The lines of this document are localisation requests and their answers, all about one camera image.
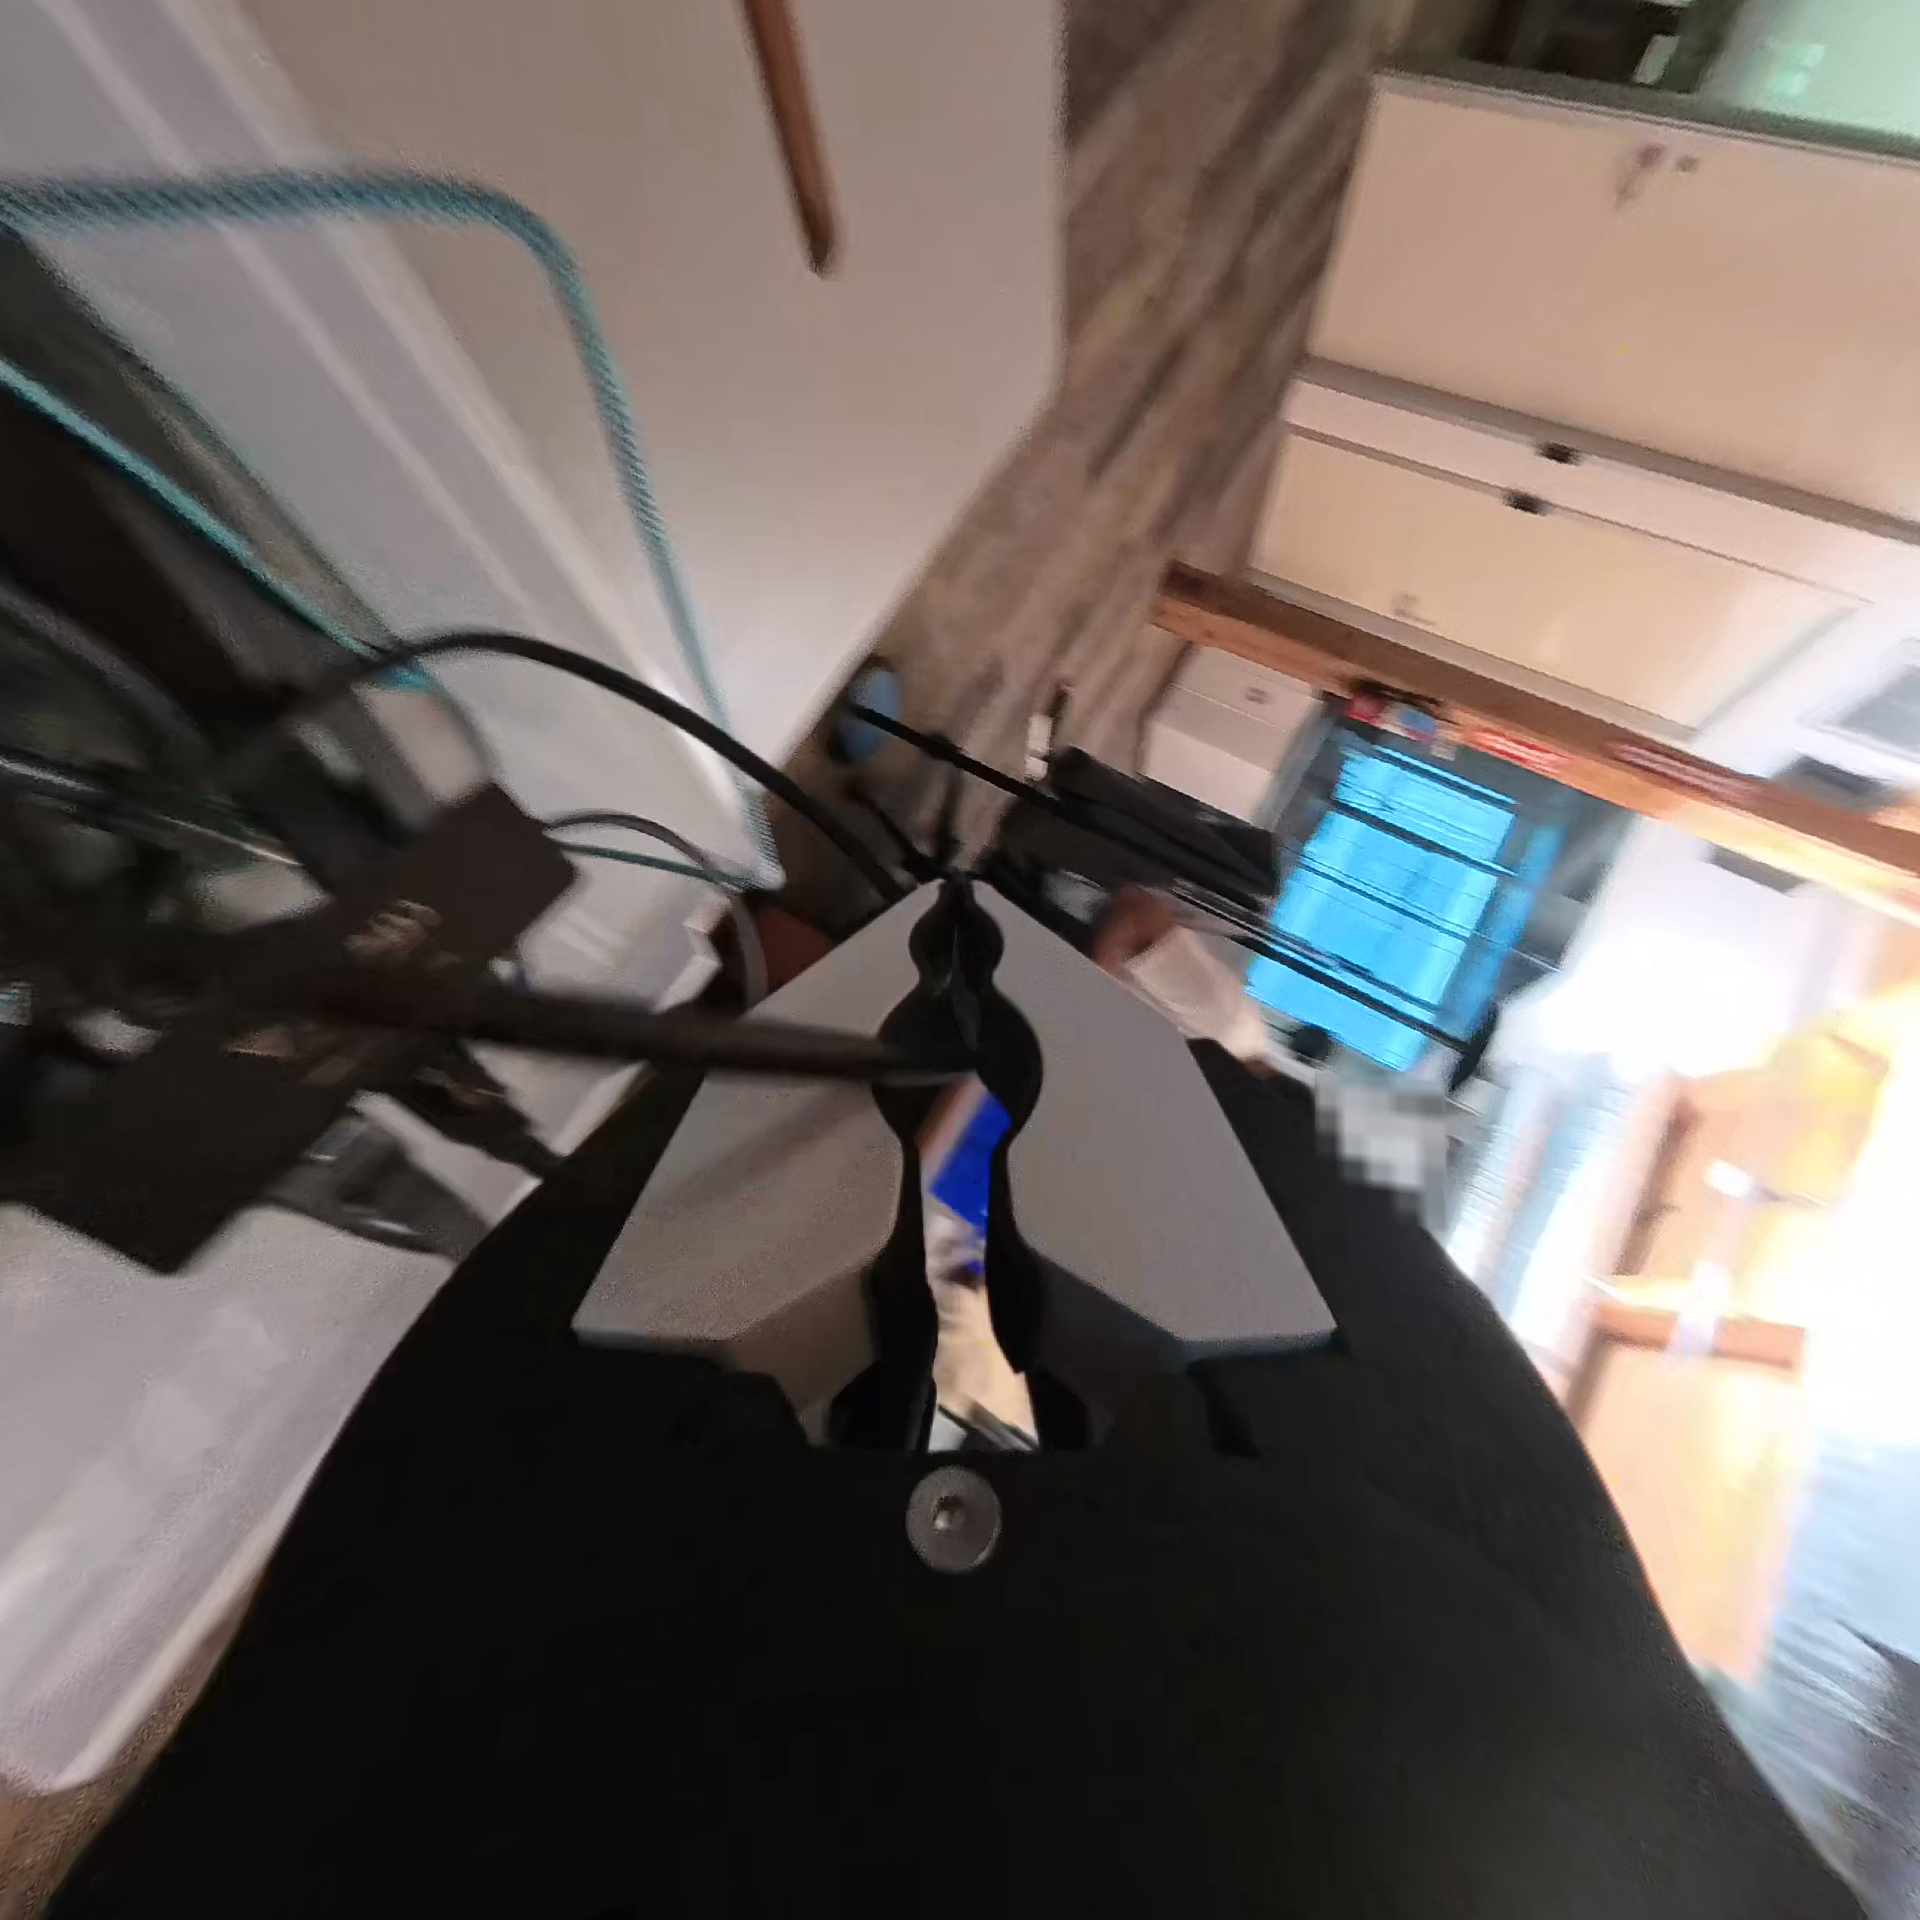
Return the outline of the paned window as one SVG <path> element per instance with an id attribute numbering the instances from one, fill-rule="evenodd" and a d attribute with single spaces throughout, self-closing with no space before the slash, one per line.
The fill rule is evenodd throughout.
<path id="1" fill-rule="evenodd" d="M 1542 971 L 1522 949 L 1575 824 L 1569 787 L 1497 757 L 1332 727 L 1281 812 L 1250 1003 L 1342 1063 L 1445 1076 L 1496 995 Z"/>

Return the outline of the dark hanging jacket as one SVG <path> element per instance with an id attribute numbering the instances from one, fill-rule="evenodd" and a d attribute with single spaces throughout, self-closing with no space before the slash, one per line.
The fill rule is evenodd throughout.
<path id="1" fill-rule="evenodd" d="M 1270 830 L 1128 777 L 1082 749 L 1048 762 L 998 819 L 983 875 L 1021 899 L 1082 886 L 1180 892 L 1263 918 L 1276 899 L 1281 848 Z"/>

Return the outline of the beige door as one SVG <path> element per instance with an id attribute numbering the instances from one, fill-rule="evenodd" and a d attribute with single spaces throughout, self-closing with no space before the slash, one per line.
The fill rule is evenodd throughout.
<path id="1" fill-rule="evenodd" d="M 1250 567 L 1669 732 L 1712 726 L 1862 610 L 1772 564 L 1292 432 Z"/>
<path id="2" fill-rule="evenodd" d="M 1309 352 L 1916 523 L 1916 154 L 1387 74 Z"/>

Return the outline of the black usb hub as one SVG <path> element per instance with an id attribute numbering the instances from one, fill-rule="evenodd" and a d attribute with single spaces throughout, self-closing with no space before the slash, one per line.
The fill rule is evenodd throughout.
<path id="1" fill-rule="evenodd" d="M 4 1205 L 176 1273 L 369 1091 L 445 1068 L 494 961 L 570 889 L 569 860 L 495 787 L 332 899 L 242 931 L 60 931 L 29 949 L 55 1008 L 153 1037 L 44 1098 L 4 1143 Z"/>

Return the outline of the wooden post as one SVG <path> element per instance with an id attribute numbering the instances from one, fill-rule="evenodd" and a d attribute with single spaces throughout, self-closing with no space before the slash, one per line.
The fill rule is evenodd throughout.
<path id="1" fill-rule="evenodd" d="M 1357 695 L 1426 708 L 1458 749 L 1916 918 L 1912 830 L 1722 766 L 1632 726 L 1188 564 L 1162 576 L 1152 621 L 1192 646 L 1276 670 L 1342 703 Z"/>

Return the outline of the wall vent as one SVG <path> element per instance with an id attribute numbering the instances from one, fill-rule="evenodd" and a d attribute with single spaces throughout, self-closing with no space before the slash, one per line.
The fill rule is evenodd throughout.
<path id="1" fill-rule="evenodd" d="M 1900 641 L 1871 674 L 1822 699 L 1801 727 L 1883 757 L 1916 757 L 1916 641 Z"/>

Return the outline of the white cabinet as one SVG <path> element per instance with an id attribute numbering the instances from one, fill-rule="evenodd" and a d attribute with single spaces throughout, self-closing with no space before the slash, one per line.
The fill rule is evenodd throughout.
<path id="1" fill-rule="evenodd" d="M 1188 646 L 1143 723 L 1140 777 L 1268 830 L 1320 717 L 1321 695 L 1311 687 Z"/>

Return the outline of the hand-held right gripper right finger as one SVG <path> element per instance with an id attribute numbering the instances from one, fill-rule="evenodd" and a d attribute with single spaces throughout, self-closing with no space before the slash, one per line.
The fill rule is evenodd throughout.
<path id="1" fill-rule="evenodd" d="M 1335 1316 L 1174 1024 L 985 886 L 960 892 L 960 1014 L 1006 1117 L 988 1312 L 1040 1449 L 1103 1441 L 1194 1369 L 1332 1353 Z"/>

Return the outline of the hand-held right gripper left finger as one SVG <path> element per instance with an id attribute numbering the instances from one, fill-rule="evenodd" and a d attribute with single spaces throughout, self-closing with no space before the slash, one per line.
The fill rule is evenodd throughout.
<path id="1" fill-rule="evenodd" d="M 570 1330 L 777 1380 L 812 1437 L 924 1443 L 937 1310 L 922 1137 L 948 1085 L 709 1076 Z"/>

